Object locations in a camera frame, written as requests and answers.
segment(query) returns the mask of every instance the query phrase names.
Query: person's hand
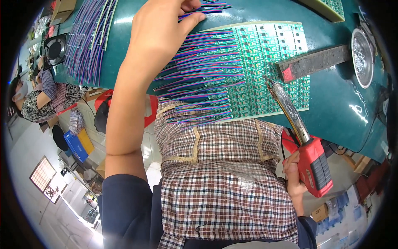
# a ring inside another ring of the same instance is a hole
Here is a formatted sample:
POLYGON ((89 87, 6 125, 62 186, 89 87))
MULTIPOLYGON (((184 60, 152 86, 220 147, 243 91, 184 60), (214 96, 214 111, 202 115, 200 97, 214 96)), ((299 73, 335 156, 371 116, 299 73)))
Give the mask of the person's hand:
POLYGON ((41 68, 43 67, 43 56, 40 57, 39 62, 37 63, 37 67, 39 68, 39 70, 41 70, 41 68))
POLYGON ((139 58, 156 76, 188 33, 206 18, 203 13, 193 13, 178 23, 178 16, 200 6, 199 0, 148 0, 133 18, 126 60, 139 58))
POLYGON ((287 180, 287 193, 292 199, 302 196, 302 194, 307 191, 305 184, 300 181, 300 173, 297 167, 299 160, 300 153, 296 151, 287 158, 283 165, 283 173, 286 174, 287 180))

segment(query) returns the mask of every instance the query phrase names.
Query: plastic bag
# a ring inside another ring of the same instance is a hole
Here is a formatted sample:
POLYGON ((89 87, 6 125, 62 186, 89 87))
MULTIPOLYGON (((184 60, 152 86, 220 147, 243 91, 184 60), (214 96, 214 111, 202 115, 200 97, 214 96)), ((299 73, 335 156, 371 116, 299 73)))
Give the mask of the plastic bag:
POLYGON ((70 112, 69 129, 75 135, 78 135, 84 129, 84 119, 79 109, 74 109, 70 112))
POLYGON ((328 206, 329 212, 329 221, 337 219, 339 217, 339 206, 337 203, 337 198, 330 199, 326 201, 326 205, 328 206))

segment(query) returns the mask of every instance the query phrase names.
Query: blue plastic crate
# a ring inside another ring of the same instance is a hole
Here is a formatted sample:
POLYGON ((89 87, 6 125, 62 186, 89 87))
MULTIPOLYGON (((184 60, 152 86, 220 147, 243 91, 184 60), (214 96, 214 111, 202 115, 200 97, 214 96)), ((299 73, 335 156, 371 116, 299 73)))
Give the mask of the blue plastic crate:
POLYGON ((68 131, 64 134, 64 138, 73 154, 80 160, 80 162, 84 162, 88 158, 88 154, 78 136, 73 135, 70 131, 68 131))

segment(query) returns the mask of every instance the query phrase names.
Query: checkered apron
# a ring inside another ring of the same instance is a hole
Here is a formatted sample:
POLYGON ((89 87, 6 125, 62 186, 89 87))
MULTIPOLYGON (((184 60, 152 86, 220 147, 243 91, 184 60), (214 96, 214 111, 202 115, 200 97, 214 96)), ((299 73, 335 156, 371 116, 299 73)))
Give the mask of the checkered apron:
POLYGON ((298 243, 292 201, 275 175, 282 127, 256 119, 187 129, 167 124, 181 115, 173 109, 181 104, 160 103, 155 122, 163 157, 158 248, 182 249, 185 239, 298 243))

